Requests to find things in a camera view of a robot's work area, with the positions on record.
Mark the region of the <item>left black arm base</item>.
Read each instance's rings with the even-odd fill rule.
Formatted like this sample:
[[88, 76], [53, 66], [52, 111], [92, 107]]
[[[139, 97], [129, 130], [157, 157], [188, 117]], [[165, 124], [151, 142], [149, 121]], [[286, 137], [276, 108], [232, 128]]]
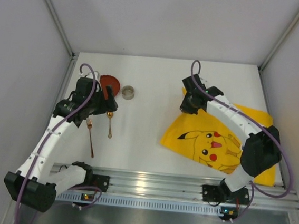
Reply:
[[94, 174], [92, 176], [90, 186], [99, 188], [102, 192], [107, 192], [109, 187], [110, 177]]

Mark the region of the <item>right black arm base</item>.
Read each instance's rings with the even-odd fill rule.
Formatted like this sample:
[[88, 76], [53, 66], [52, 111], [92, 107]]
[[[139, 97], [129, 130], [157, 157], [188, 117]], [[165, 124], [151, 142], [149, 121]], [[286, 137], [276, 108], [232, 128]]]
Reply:
[[245, 187], [236, 192], [230, 192], [217, 185], [205, 184], [202, 186], [202, 200], [214, 207], [225, 203], [241, 206], [249, 204], [250, 196]]

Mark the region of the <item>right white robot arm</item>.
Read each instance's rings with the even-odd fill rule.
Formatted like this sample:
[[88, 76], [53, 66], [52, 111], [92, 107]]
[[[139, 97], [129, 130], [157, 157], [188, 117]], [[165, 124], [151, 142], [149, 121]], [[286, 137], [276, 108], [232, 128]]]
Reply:
[[221, 90], [215, 86], [206, 88], [198, 74], [182, 82], [186, 95], [180, 110], [188, 114], [204, 110], [231, 130], [241, 142], [239, 165], [218, 186], [223, 200], [281, 161], [279, 131], [275, 126], [265, 128], [255, 122], [229, 102]]

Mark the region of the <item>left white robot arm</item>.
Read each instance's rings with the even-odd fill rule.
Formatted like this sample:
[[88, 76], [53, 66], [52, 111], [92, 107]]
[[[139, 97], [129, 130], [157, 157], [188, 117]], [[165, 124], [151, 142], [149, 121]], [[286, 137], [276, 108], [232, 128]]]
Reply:
[[40, 212], [46, 212], [55, 198], [73, 187], [106, 191], [108, 176], [93, 174], [90, 165], [74, 161], [68, 168], [51, 173], [56, 157], [70, 149], [67, 143], [80, 125], [91, 115], [117, 110], [115, 96], [120, 89], [117, 81], [100, 81], [91, 77], [78, 79], [75, 91], [57, 103], [50, 123], [28, 159], [16, 172], [8, 172], [4, 183], [14, 201]]

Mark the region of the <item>red plastic plate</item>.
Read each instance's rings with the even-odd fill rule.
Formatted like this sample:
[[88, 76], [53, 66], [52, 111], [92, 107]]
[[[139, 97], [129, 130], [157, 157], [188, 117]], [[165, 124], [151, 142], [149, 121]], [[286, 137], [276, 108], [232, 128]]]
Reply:
[[104, 93], [104, 97], [107, 100], [108, 99], [108, 93], [106, 90], [106, 86], [111, 86], [112, 87], [112, 91], [113, 91], [113, 95], [116, 96], [121, 87], [120, 87], [120, 82], [118, 81], [117, 78], [115, 78], [112, 75], [102, 75], [100, 76], [100, 84], [102, 87], [102, 91]]

